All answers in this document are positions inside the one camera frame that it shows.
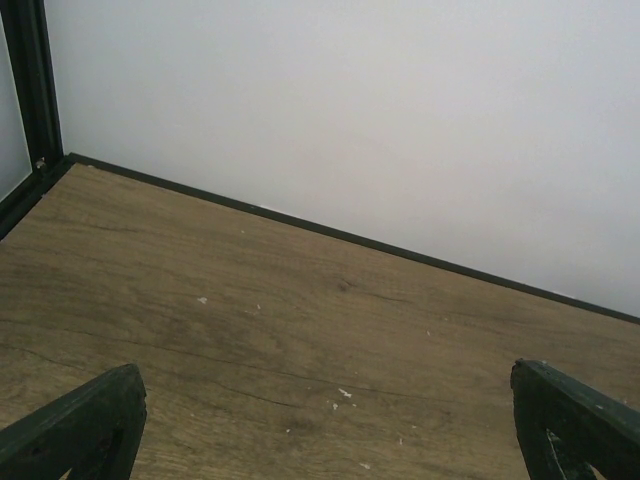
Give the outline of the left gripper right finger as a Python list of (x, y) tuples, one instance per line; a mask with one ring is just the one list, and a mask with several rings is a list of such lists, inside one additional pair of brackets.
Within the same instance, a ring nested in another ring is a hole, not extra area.
[(519, 359), (510, 386), (531, 479), (637, 479), (639, 412), (545, 362)]

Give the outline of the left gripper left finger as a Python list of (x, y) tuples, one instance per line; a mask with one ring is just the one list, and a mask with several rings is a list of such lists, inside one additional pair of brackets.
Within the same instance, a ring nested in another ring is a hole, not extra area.
[(146, 422), (135, 364), (112, 368), (1, 431), (3, 479), (128, 479)]

